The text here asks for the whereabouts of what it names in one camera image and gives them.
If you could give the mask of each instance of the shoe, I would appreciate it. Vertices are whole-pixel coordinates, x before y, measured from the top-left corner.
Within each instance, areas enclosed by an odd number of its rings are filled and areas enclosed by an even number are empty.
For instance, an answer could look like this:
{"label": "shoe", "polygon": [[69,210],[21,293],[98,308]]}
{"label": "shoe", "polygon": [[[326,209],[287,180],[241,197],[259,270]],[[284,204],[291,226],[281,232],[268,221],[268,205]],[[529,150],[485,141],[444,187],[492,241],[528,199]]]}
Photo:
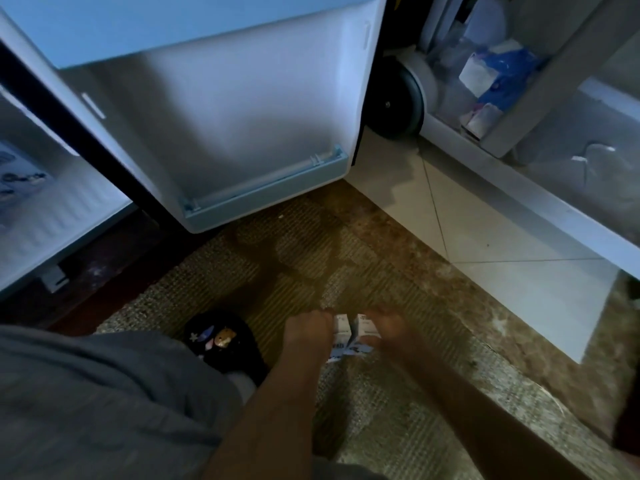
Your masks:
{"label": "shoe", "polygon": [[194,316],[184,327],[184,343],[215,370],[244,372],[256,387],[269,373],[249,325],[226,310]]}

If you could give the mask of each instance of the person's left hand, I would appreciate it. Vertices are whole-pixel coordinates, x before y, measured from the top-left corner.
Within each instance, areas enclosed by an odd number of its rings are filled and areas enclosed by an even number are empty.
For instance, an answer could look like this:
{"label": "person's left hand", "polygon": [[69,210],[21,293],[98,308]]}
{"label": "person's left hand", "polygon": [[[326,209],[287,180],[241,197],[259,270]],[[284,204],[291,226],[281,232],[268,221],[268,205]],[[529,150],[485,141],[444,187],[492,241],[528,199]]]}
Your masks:
{"label": "person's left hand", "polygon": [[318,354],[322,363],[331,355],[333,346],[332,310],[314,310],[287,320],[284,327],[284,348],[298,347]]}

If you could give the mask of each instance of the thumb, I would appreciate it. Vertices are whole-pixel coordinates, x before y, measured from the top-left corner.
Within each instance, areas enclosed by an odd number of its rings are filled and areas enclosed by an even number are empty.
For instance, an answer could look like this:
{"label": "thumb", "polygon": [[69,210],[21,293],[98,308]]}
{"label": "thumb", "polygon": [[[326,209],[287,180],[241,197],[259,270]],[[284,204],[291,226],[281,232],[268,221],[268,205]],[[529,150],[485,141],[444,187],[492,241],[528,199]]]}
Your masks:
{"label": "thumb", "polygon": [[360,343],[379,349],[382,346],[382,339],[380,339],[380,337],[374,337],[373,335],[366,335],[360,338]]}

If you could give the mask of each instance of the gray pants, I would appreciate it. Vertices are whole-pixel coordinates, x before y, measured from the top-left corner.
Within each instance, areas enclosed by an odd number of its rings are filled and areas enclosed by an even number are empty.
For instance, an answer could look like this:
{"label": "gray pants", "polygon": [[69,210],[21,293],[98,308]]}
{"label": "gray pants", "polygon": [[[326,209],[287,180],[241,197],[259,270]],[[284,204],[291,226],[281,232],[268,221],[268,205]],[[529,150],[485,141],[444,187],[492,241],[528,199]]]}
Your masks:
{"label": "gray pants", "polygon": [[[226,377],[160,333],[0,326],[1,478],[199,477],[241,410]],[[314,478],[383,477],[316,459]]]}

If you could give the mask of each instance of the person's left arm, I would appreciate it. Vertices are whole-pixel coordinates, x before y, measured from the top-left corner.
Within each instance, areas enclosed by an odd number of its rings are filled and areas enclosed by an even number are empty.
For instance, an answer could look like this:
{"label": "person's left arm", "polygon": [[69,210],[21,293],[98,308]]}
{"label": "person's left arm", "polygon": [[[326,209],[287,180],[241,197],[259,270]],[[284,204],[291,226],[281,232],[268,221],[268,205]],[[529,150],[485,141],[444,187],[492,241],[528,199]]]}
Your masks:
{"label": "person's left arm", "polygon": [[332,313],[287,320],[280,359],[209,460],[204,479],[311,477],[317,383],[332,343]]}

